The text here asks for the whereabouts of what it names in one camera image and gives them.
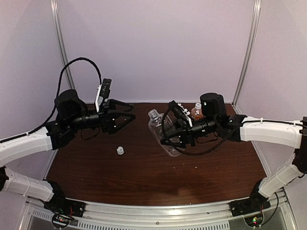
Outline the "clear plastic bottle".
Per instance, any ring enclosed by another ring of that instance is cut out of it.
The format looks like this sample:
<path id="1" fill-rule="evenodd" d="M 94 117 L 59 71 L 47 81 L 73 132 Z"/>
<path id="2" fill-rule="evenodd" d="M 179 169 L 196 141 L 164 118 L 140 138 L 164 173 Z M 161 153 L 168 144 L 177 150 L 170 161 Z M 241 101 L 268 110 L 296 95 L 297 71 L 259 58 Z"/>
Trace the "clear plastic bottle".
<path id="1" fill-rule="evenodd" d="M 161 144 L 162 138 L 164 138 L 164 134 L 162 131 L 162 118 L 163 118 L 162 113 L 159 113 L 156 109 L 153 109 L 148 112 L 149 116 L 149 122 L 148 122 L 148 127 L 158 144 L 163 148 L 163 150 L 167 153 L 168 156 L 170 157 L 177 157 L 181 155 L 179 151 L 174 149 L 172 146 L 169 145 L 163 145 Z M 164 128 L 165 132 L 171 130 L 172 128 L 175 128 L 173 121 L 171 118 L 167 115 L 164 119 Z M 171 138 L 171 141 L 174 142 L 179 142 L 178 138 Z"/>

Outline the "amber tea bottle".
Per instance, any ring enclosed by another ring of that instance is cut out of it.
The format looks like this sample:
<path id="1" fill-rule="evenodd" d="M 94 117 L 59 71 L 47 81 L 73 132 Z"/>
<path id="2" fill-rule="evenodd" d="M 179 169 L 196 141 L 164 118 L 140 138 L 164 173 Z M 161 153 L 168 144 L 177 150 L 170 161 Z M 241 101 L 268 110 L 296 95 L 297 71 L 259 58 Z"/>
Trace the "amber tea bottle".
<path id="1" fill-rule="evenodd" d="M 195 106 L 192 108 L 191 112 L 191 117 L 194 120 L 202 119 L 204 118 L 204 115 L 202 114 L 202 108 L 201 109 L 196 109 Z"/>

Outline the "white cap of clear bottle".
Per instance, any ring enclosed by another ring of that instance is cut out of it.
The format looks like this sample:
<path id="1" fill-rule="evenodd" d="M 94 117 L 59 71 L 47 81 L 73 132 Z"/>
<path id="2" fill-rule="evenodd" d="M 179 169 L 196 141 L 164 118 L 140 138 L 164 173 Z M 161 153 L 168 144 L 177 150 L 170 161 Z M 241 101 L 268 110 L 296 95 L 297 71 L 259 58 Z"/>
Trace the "white cap of clear bottle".
<path id="1" fill-rule="evenodd" d="M 124 154 L 124 148 L 122 146 L 118 146 L 117 147 L 117 154 L 118 155 L 123 155 Z"/>

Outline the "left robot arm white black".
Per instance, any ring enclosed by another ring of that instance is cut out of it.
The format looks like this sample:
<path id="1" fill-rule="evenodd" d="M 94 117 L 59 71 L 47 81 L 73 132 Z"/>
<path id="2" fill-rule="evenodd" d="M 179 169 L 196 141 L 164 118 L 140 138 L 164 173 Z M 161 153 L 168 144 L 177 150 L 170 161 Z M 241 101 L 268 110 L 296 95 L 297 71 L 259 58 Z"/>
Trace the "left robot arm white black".
<path id="1" fill-rule="evenodd" d="M 56 184 L 40 181 L 14 172 L 6 164 L 25 156 L 65 147 L 79 130 L 100 128 L 102 132 L 115 134 L 133 121 L 133 105 L 109 99 L 109 91 L 99 93 L 95 108 L 90 109 L 78 97 L 76 90 L 66 90 L 56 97 L 56 120 L 47 122 L 35 132 L 28 132 L 0 141 L 0 189 L 45 202 L 59 213 L 69 209 L 69 202 L 60 195 Z"/>

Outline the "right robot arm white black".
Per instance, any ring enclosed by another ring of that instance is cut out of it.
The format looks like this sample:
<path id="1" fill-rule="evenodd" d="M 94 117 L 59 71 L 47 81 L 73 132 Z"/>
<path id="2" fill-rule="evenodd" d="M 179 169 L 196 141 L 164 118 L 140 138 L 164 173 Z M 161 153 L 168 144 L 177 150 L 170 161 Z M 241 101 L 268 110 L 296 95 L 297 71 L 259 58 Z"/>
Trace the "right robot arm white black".
<path id="1" fill-rule="evenodd" d="M 279 168 L 276 173 L 261 179 L 255 184 L 250 197 L 246 200 L 249 211 L 257 211 L 277 190 L 307 173 L 307 119 L 301 121 L 280 121 L 254 118 L 247 115 L 227 115 L 224 98 L 217 93 L 200 96 L 203 118 L 195 120 L 181 104 L 171 101 L 164 116 L 172 112 L 176 117 L 174 126 L 169 130 L 162 127 L 160 143 L 169 145 L 178 152 L 187 144 L 195 146 L 199 137 L 215 133 L 221 141 L 209 150 L 198 153 L 208 154 L 225 141 L 260 141 L 281 144 L 294 148 L 294 159 Z"/>

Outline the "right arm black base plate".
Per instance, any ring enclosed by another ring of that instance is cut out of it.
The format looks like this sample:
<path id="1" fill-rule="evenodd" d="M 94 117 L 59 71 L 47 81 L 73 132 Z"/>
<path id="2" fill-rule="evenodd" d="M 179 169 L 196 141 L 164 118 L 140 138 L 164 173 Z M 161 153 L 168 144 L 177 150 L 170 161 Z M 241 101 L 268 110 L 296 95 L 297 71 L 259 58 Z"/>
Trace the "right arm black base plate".
<path id="1" fill-rule="evenodd" d="M 263 209 L 271 207 L 268 200 L 260 201 L 256 198 L 246 198 L 241 200 L 235 200 L 229 204 L 233 217 L 247 215 L 254 212 L 260 212 Z"/>

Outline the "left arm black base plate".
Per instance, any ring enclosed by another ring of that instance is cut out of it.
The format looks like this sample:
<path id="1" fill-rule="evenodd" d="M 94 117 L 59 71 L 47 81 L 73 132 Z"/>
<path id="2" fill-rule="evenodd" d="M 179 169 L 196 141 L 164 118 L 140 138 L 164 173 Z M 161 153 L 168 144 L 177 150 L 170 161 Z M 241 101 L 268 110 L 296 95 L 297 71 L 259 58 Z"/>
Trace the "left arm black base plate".
<path id="1" fill-rule="evenodd" d="M 85 203 L 66 198 L 52 198 L 50 201 L 43 201 L 44 208 L 54 214 L 61 214 L 68 217 L 83 217 Z"/>

